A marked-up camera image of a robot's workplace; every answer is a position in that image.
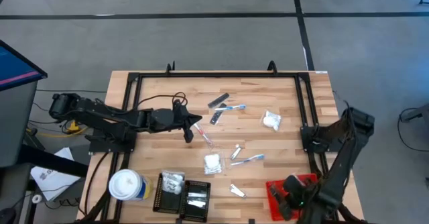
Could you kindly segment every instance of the wooden tabletop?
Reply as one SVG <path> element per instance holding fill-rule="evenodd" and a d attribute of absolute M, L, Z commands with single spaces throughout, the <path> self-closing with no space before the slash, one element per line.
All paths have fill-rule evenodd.
<path fill-rule="evenodd" d="M 106 104 L 121 108 L 127 75 L 127 71 L 112 72 L 105 99 Z M 319 122 L 321 125 L 329 125 L 338 119 L 329 77 L 325 72 L 319 74 L 310 72 L 310 79 Z M 310 108 L 303 82 L 302 88 L 308 122 L 311 123 Z M 285 179 L 291 174 L 310 172 L 308 157 L 302 149 L 299 134 L 301 119 L 294 80 L 292 78 L 145 78 L 140 98 L 162 94 L 173 95 L 179 91 L 186 93 L 189 112 L 203 116 L 198 123 L 218 146 L 213 151 L 223 154 L 225 169 L 220 174 L 204 175 L 203 158 L 210 151 L 206 142 L 193 128 L 194 140 L 190 144 L 185 143 L 183 131 L 139 133 L 129 168 L 150 178 L 154 186 L 162 170 L 182 171 L 187 180 L 210 182 L 208 223 L 248 223 L 249 219 L 255 219 L 256 223 L 271 223 L 265 182 Z M 225 112 L 217 125 L 211 125 L 209 121 L 214 111 L 208 109 L 207 104 L 223 93 L 230 94 L 225 101 L 227 105 L 246 104 L 247 108 Z M 146 101 L 139 106 L 140 109 L 171 107 L 171 99 L 165 97 Z M 278 132 L 260 125 L 260 119 L 265 110 L 282 116 Z M 236 144 L 243 148 L 238 159 L 265 154 L 265 160 L 230 167 L 229 156 Z M 102 155 L 98 153 L 91 158 L 84 194 L 89 178 Z M 105 191 L 111 155 L 104 159 L 95 174 L 88 199 L 89 209 Z M 328 163 L 331 164 L 335 154 L 327 154 L 327 158 Z M 241 199 L 232 194 L 229 191 L 231 183 L 244 191 L 247 198 Z M 83 208 L 84 194 L 80 202 L 81 208 Z M 152 211 L 154 196 L 153 192 L 145 201 L 125 201 L 121 223 L 173 223 L 178 215 Z M 109 209 L 110 219 L 113 218 L 114 204 L 115 199 L 112 199 Z M 344 204 L 355 216 L 363 218 L 353 175 L 344 195 Z"/>

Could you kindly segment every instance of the black tray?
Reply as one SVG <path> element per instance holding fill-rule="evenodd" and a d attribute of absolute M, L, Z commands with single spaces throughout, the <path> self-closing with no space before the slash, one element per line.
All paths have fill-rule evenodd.
<path fill-rule="evenodd" d="M 207 222 L 207 215 L 208 215 L 208 201 L 210 200 L 210 183 L 207 182 L 201 182 L 201 181 L 193 181 L 193 180 L 186 180 L 184 190 L 182 191 L 182 207 L 180 208 L 180 218 L 187 221 L 196 221 L 196 222 Z M 188 205 L 186 203 L 186 197 L 188 196 L 188 193 L 190 192 L 199 192 L 200 190 L 203 190 L 207 192 L 207 203 L 205 209 L 201 209 L 198 207 L 195 207 L 193 205 Z"/>
<path fill-rule="evenodd" d="M 162 190 L 162 173 L 158 177 L 158 185 L 156 186 L 156 194 L 154 207 L 155 212 L 177 214 L 180 209 L 181 194 L 174 194 Z"/>

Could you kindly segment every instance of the red container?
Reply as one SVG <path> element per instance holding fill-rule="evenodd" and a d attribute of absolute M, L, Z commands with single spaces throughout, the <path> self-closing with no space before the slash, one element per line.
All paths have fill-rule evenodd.
<path fill-rule="evenodd" d="M 317 181 L 317 176 L 315 174 L 299 174 L 297 177 L 302 181 L 305 182 L 307 179 L 310 179 L 312 182 Z M 271 219 L 273 221 L 284 221 L 282 214 L 279 212 L 279 205 L 277 204 L 277 201 L 275 198 L 271 195 L 269 191 L 269 187 L 274 184 L 275 187 L 284 195 L 286 196 L 289 194 L 288 192 L 284 191 L 283 189 L 283 183 L 284 180 L 276 180 L 276 181 L 267 181 L 265 183 L 265 187 L 267 189 L 267 196 L 268 196 L 268 203 L 269 203 L 269 211 L 271 212 Z M 299 211 L 292 211 L 292 219 L 291 220 L 297 220 L 299 215 Z"/>

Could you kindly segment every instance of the monitor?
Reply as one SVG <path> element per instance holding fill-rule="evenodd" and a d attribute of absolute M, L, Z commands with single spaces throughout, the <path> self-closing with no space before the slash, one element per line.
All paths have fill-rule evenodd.
<path fill-rule="evenodd" d="M 0 40 L 0 91 L 46 77 L 46 72 Z"/>

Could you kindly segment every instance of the blue screen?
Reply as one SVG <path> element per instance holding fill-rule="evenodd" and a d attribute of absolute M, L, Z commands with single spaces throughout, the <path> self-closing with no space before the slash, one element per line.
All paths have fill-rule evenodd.
<path fill-rule="evenodd" d="M 40 78 L 37 70 L 0 46 L 0 87 Z"/>

